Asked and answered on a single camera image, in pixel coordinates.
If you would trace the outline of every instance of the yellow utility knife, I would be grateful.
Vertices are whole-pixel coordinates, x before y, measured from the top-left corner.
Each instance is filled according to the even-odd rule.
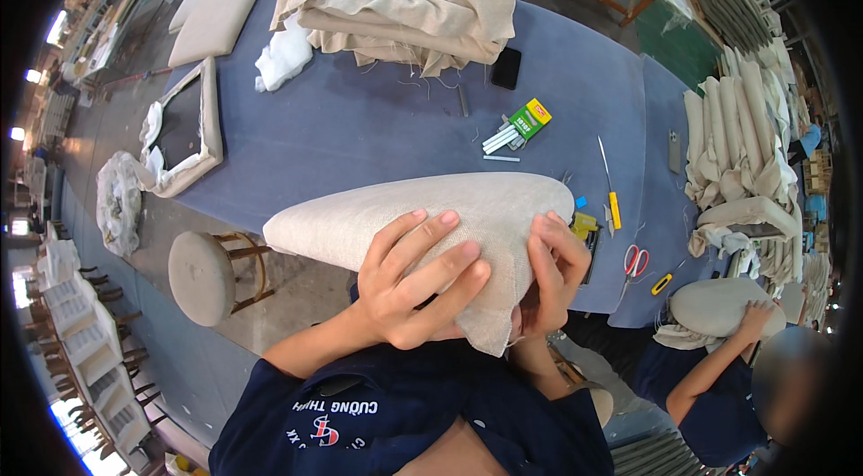
[[[620,225],[620,208],[617,206],[617,194],[614,192],[614,188],[611,187],[611,175],[609,174],[609,162],[605,158],[605,149],[602,148],[602,138],[597,136],[599,139],[599,151],[602,152],[602,163],[605,165],[605,178],[609,180],[609,203],[611,207],[611,223],[614,224],[614,230],[618,230]]]

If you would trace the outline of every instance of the hand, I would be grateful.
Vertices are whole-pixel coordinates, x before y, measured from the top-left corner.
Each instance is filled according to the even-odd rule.
[[[567,308],[590,266],[590,252],[553,211],[537,214],[527,239],[527,256],[536,274],[513,317],[525,338],[545,337],[566,324]]]
[[[467,241],[404,277],[409,266],[459,223],[453,210],[426,222],[427,216],[423,209],[404,214],[374,235],[357,279],[360,298],[351,306],[356,307],[373,341],[386,341],[402,350],[426,341],[463,336],[453,319],[491,275],[489,263],[479,258],[479,244]],[[455,282],[425,308],[415,309],[453,279]]]
[[[770,305],[769,300],[750,300],[747,303],[747,312],[743,315],[743,320],[740,321],[740,326],[735,335],[742,336],[750,343],[759,341],[761,330],[764,329],[764,325],[770,320],[775,310],[776,308]]]

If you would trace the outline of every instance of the printed logo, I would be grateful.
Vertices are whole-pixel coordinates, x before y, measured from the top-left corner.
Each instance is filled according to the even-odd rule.
[[[329,415],[324,414],[322,417],[315,418],[314,426],[317,429],[314,435],[310,435],[313,439],[320,439],[320,446],[332,446],[338,442],[338,431],[332,427],[327,427],[329,423]]]

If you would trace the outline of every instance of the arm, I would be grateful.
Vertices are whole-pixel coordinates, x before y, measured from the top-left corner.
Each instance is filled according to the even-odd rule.
[[[403,277],[459,223],[452,210],[423,223],[426,217],[422,209],[404,214],[375,234],[360,268],[360,298],[326,322],[280,341],[263,358],[287,375],[306,379],[323,365],[377,343],[407,350],[455,334],[453,319],[485,286],[491,268],[479,259],[479,245],[468,241]],[[415,309],[454,279],[425,308]]]
[[[569,385],[557,371],[545,335],[566,324],[566,309],[587,272],[590,253],[560,216],[548,212],[534,217],[527,255],[537,282],[518,308],[516,323],[524,338],[510,348],[509,361],[553,401],[569,395]]]
[[[665,400],[665,408],[675,425],[680,425],[695,404],[696,398],[710,389],[731,362],[751,343],[759,340],[761,329],[770,319],[774,309],[770,307],[767,300],[749,302],[737,332],[722,343],[721,347],[698,362],[698,365],[677,383]]]

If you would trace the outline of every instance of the finger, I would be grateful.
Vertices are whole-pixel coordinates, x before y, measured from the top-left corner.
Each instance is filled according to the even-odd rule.
[[[431,263],[401,280],[396,291],[400,298],[400,307],[412,309],[424,302],[447,283],[459,277],[479,256],[480,245],[472,241],[463,242],[446,250]]]
[[[412,331],[409,335],[426,340],[453,321],[482,290],[490,276],[491,266],[484,260],[478,260],[464,269],[455,283],[407,320],[405,326]]]
[[[542,239],[531,233],[527,237],[527,258],[537,278],[537,284],[545,290],[557,290],[564,286],[564,276],[557,269],[554,257]]]
[[[531,227],[542,241],[560,253],[560,257],[571,267],[564,268],[564,279],[567,285],[578,285],[590,266],[590,252],[584,242],[567,227],[552,222],[548,218],[534,218]]]
[[[455,321],[450,322],[449,324],[444,325],[443,328],[435,332],[429,338],[429,341],[443,341],[443,340],[458,340],[464,337],[464,331],[456,324]]]
[[[366,252],[366,257],[362,261],[362,268],[380,266],[383,263],[383,259],[393,249],[393,245],[399,241],[399,238],[420,223],[423,223],[427,215],[428,213],[425,209],[408,212],[395,218],[393,222],[378,231],[374,235],[374,238],[372,238],[369,251]]]
[[[425,255],[432,246],[456,228],[458,222],[458,214],[455,210],[445,210],[423,223],[416,231],[393,246],[381,263],[381,271],[394,279],[400,278],[408,266]]]
[[[546,213],[545,213],[545,217],[547,217],[547,218],[549,218],[550,220],[553,220],[553,221],[555,221],[555,222],[557,222],[557,223],[560,223],[561,225],[563,225],[564,227],[566,227],[567,229],[569,229],[569,223],[565,222],[565,221],[564,221],[564,218],[562,218],[562,217],[560,217],[559,215],[557,215],[557,212],[555,212],[554,210],[549,210],[548,212],[546,212]]]

